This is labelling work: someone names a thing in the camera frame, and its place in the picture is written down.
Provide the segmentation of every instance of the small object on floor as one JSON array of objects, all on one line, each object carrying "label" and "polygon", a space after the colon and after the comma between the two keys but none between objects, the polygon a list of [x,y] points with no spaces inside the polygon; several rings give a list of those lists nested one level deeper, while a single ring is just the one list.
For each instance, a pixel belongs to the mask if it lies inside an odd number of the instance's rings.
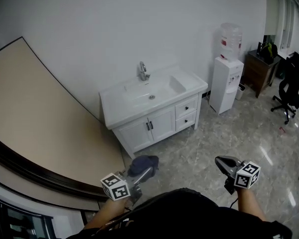
[{"label": "small object on floor", "polygon": [[140,182],[145,182],[150,177],[153,177],[155,175],[156,170],[158,170],[158,161],[159,159],[157,156],[139,156],[132,161],[130,168],[128,169],[128,176],[136,177],[146,169],[152,167],[152,173],[147,174],[140,180]]},{"label": "small object on floor", "polygon": [[279,130],[286,133],[286,131],[284,130],[284,128],[282,126],[279,128]]}]

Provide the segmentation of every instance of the window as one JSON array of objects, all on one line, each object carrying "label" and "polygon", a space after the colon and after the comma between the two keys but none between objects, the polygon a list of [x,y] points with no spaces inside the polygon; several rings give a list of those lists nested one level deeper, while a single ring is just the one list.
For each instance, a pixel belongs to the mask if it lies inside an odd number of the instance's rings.
[{"label": "window", "polygon": [[54,239],[52,217],[21,210],[0,200],[0,238]]},{"label": "window", "polygon": [[278,54],[286,58],[293,53],[298,6],[295,0],[267,0],[264,41],[274,43]]},{"label": "window", "polygon": [[267,0],[264,42],[275,42],[279,21],[279,0]]}]

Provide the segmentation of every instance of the trash bin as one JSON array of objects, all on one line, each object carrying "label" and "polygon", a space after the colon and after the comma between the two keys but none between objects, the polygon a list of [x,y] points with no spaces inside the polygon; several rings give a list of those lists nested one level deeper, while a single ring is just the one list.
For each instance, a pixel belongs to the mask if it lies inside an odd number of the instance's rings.
[{"label": "trash bin", "polygon": [[238,87],[238,90],[237,90],[237,93],[236,93],[236,99],[237,100],[240,100],[241,97],[243,96],[243,93],[245,91],[246,87],[242,84],[239,83],[239,87]]}]

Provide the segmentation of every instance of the black office chair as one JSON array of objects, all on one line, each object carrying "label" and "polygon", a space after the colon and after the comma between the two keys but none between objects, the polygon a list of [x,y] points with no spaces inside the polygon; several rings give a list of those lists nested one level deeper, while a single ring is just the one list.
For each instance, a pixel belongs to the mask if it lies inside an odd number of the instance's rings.
[{"label": "black office chair", "polygon": [[285,124],[287,125],[289,122],[289,113],[290,111],[294,118],[296,115],[296,111],[292,109],[290,106],[294,106],[296,109],[299,108],[299,54],[294,53],[293,57],[287,58],[286,60],[286,76],[285,79],[279,84],[279,99],[276,96],[273,96],[273,100],[278,100],[281,105],[271,108],[273,112],[276,109],[283,108],[285,109],[286,118]]}]

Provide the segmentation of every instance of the dark cloth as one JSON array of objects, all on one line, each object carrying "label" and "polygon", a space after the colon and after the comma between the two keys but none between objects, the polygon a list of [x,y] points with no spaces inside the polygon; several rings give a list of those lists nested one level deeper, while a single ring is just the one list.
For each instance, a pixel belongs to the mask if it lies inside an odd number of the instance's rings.
[{"label": "dark cloth", "polygon": [[115,220],[112,230],[109,227],[100,231],[83,230],[69,239],[173,238],[180,235],[236,239],[292,237],[292,232],[278,222],[263,222],[253,215],[218,207],[213,201],[189,189],[175,190],[149,199]]},{"label": "dark cloth", "polygon": [[140,175],[146,169],[152,167],[153,168],[152,173],[146,174],[141,180],[141,182],[145,182],[150,177],[153,177],[155,175],[156,170],[158,168],[158,161],[159,158],[157,156],[147,156],[147,155],[139,156],[133,159],[130,168],[128,169],[128,175],[131,177],[135,177]]}]

